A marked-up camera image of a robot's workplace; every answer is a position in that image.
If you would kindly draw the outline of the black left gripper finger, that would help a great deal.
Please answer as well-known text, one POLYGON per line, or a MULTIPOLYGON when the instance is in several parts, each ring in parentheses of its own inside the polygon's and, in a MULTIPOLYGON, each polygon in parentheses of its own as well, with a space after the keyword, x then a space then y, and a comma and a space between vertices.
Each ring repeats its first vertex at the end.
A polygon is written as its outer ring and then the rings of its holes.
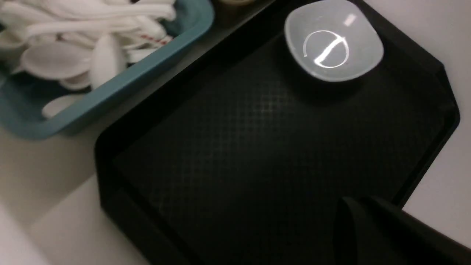
POLYGON ((379 197, 343 197, 333 230, 337 265, 469 265, 470 248, 379 197))

